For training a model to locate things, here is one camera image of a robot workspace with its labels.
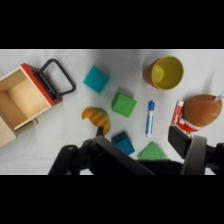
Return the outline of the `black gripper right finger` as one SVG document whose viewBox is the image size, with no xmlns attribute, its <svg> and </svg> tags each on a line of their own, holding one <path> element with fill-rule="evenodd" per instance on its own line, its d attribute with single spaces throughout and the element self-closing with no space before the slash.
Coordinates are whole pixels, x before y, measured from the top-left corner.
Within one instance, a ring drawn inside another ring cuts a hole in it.
<svg viewBox="0 0 224 224">
<path fill-rule="evenodd" d="M 205 137 L 190 138 L 176 126 L 169 127 L 168 142 L 184 159 L 182 175 L 203 175 L 206 168 L 224 175 L 224 143 L 209 146 Z"/>
</svg>

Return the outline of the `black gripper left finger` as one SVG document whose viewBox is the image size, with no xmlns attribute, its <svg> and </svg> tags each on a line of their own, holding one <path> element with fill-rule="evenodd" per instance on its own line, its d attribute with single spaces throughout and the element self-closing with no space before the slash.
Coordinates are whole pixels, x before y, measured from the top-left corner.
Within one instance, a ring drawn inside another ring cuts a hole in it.
<svg viewBox="0 0 224 224">
<path fill-rule="evenodd" d="M 94 175 L 153 175 L 152 171 L 107 140 L 102 127 L 94 138 L 84 141 L 80 148 L 63 146 L 49 175 L 79 175 L 86 169 Z"/>
</svg>

